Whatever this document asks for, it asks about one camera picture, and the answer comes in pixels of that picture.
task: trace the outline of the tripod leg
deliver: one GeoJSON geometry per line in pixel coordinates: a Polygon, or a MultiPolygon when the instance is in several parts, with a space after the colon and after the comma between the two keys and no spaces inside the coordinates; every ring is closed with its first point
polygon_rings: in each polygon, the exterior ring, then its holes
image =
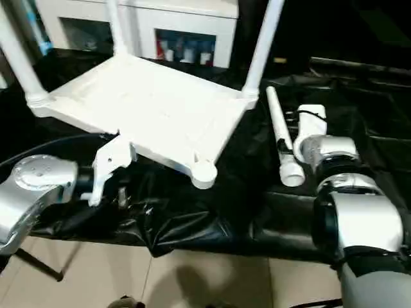
{"type": "Polygon", "coordinates": [[[55,271],[21,248],[19,248],[14,255],[58,282],[62,281],[64,278],[64,274],[62,272],[55,271]]]}

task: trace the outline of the floor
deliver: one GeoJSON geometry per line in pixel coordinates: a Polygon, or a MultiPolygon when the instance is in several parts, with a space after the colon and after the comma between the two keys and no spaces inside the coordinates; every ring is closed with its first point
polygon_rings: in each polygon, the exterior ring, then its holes
{"type": "Polygon", "coordinates": [[[308,262],[185,251],[154,259],[146,248],[31,237],[23,248],[66,276],[55,282],[12,257],[1,308],[104,308],[123,295],[147,308],[286,308],[340,296],[333,271],[308,262]]]}

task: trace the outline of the white clamp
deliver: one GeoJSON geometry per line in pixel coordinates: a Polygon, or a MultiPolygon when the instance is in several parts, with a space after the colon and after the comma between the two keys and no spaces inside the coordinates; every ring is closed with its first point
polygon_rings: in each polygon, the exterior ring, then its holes
{"type": "Polygon", "coordinates": [[[89,206],[100,204],[105,182],[111,178],[112,172],[119,167],[128,167],[137,160],[137,154],[130,141],[122,135],[117,136],[101,147],[92,163],[94,169],[94,183],[90,196],[83,196],[89,200],[89,206]]]}

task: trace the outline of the black tablecloth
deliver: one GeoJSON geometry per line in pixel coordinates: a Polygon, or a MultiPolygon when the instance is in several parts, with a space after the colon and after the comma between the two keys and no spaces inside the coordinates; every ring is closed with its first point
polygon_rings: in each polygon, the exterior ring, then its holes
{"type": "MultiPolygon", "coordinates": [[[[36,69],[45,88],[52,90],[104,59],[92,53],[54,51],[36,69]]],[[[238,72],[168,65],[237,89],[243,82],[244,74],[238,72]]],[[[399,208],[409,243],[411,93],[367,80],[307,74],[263,82],[256,109],[246,112],[217,163],[218,178],[211,189],[198,190],[187,176],[139,157],[127,170],[128,178],[122,179],[130,196],[127,209],[118,207],[112,181],[99,207],[88,207],[83,201],[50,206],[32,235],[147,246],[154,256],[180,248],[327,262],[311,239],[316,185],[310,170],[306,168],[306,183],[295,189],[282,186],[279,180],[263,90],[270,84],[276,86],[285,111],[303,103],[326,106],[329,133],[355,140],[376,181],[399,208]]],[[[2,160],[42,142],[81,133],[55,119],[34,118],[17,85],[0,94],[0,105],[2,160]]],[[[297,133],[297,121],[290,122],[290,129],[292,135],[297,133]]],[[[81,137],[52,144],[41,153],[89,165],[106,142],[105,137],[81,137]]],[[[1,179],[11,167],[0,168],[1,179]]]]}

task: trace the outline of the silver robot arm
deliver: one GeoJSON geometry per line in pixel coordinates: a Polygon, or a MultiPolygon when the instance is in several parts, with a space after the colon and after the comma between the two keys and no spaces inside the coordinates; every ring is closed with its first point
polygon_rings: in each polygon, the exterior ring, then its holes
{"type": "Polygon", "coordinates": [[[299,110],[308,112],[300,113],[294,153],[318,183],[313,240],[339,260],[344,308],[411,307],[411,276],[398,253],[403,224],[397,208],[360,162],[354,141],[326,135],[324,107],[299,110]]]}
{"type": "Polygon", "coordinates": [[[78,175],[75,162],[34,155],[17,163],[0,184],[0,255],[17,251],[40,213],[71,200],[78,175]]]}
{"type": "Polygon", "coordinates": [[[17,251],[46,207],[67,203],[74,193],[98,206],[113,172],[135,160],[135,149],[121,135],[98,149],[88,168],[49,155],[22,159],[0,184],[0,255],[17,251]]]}

